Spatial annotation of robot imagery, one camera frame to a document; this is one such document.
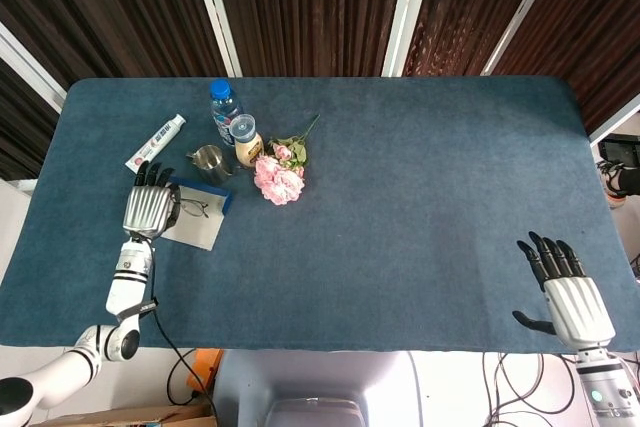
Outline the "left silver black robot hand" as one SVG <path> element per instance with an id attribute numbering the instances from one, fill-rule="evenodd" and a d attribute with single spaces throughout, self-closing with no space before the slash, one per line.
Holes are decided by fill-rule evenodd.
<path id="1" fill-rule="evenodd" d="M 123 219 L 123 230 L 134 242 L 153 241 L 176 223 L 181 193 L 170 181 L 175 169 L 143 161 L 135 175 Z"/>

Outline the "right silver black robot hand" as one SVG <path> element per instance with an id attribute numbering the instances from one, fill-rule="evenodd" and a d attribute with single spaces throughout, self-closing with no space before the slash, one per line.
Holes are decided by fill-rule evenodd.
<path id="1" fill-rule="evenodd" d="M 529 330 L 557 337 L 577 352 L 607 347 L 616 336 L 615 328 L 595 281 L 587 276 L 573 248 L 533 231 L 529 238 L 516 245 L 529 263 L 551 319 L 534 320 L 518 310 L 512 312 L 513 318 Z"/>

